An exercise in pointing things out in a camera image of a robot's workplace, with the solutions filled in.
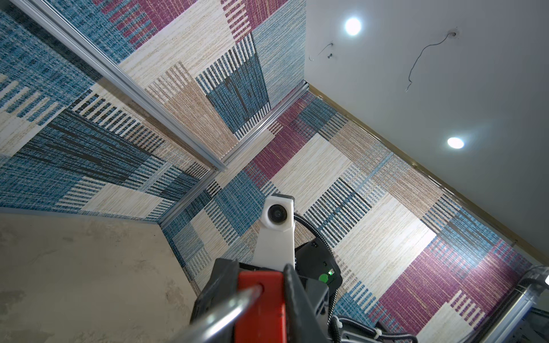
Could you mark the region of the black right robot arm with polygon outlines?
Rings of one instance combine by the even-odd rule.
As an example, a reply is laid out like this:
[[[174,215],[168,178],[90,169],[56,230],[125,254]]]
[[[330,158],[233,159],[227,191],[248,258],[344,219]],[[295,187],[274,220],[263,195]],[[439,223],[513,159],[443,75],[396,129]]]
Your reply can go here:
[[[420,342],[457,342],[478,330],[533,266],[465,211],[439,223],[405,208],[371,210],[351,230],[334,216],[298,220],[340,267],[332,313]]]

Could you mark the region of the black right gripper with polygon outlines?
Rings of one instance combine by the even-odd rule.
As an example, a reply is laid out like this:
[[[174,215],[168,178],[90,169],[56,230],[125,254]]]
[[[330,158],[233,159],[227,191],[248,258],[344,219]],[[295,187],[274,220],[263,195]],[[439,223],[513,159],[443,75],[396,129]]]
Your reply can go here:
[[[240,263],[240,272],[244,271],[274,271],[266,268],[259,268],[252,266],[250,264]],[[305,292],[308,296],[308,300],[313,307],[317,322],[319,323],[322,332],[326,334],[327,337],[327,327],[328,327],[328,287],[326,284],[322,283],[319,280],[310,279],[298,275],[300,281],[305,289]]]

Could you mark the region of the round ceiling light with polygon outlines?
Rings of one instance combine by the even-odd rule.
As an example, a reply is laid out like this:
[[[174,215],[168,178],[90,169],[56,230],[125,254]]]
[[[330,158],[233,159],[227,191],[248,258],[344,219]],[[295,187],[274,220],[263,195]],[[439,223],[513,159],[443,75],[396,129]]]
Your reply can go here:
[[[360,18],[351,17],[346,20],[344,28],[348,36],[355,37],[363,30],[363,23]]]
[[[447,140],[447,145],[452,149],[462,149],[465,146],[465,143],[459,137],[450,137]]]

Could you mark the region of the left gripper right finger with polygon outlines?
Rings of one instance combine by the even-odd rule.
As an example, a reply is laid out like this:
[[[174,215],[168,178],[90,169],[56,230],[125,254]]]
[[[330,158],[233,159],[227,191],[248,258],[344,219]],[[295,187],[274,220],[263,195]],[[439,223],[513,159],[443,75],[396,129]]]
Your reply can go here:
[[[317,322],[313,307],[291,264],[283,270],[288,342],[328,342]]]

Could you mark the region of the round ceiling light lower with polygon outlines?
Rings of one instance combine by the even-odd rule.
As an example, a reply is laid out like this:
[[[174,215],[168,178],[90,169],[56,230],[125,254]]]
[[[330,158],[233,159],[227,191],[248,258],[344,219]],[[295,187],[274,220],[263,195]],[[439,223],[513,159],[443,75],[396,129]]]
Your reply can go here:
[[[447,145],[452,149],[462,149],[465,146],[465,143],[459,137],[450,137],[447,140]]]

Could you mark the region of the round ceiling light upper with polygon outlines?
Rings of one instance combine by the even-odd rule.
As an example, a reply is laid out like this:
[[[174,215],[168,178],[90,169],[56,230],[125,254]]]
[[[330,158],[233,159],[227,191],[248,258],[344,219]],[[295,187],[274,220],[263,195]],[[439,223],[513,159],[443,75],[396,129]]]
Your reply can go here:
[[[363,23],[360,18],[351,17],[346,20],[344,28],[348,36],[355,37],[363,30]]]

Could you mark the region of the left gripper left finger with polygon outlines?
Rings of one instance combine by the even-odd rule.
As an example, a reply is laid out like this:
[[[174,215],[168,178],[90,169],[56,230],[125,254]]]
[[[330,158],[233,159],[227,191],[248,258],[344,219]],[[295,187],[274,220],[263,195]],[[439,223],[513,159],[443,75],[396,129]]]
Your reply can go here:
[[[237,260],[215,260],[210,279],[194,302],[190,324],[236,294],[239,272],[240,263]]]

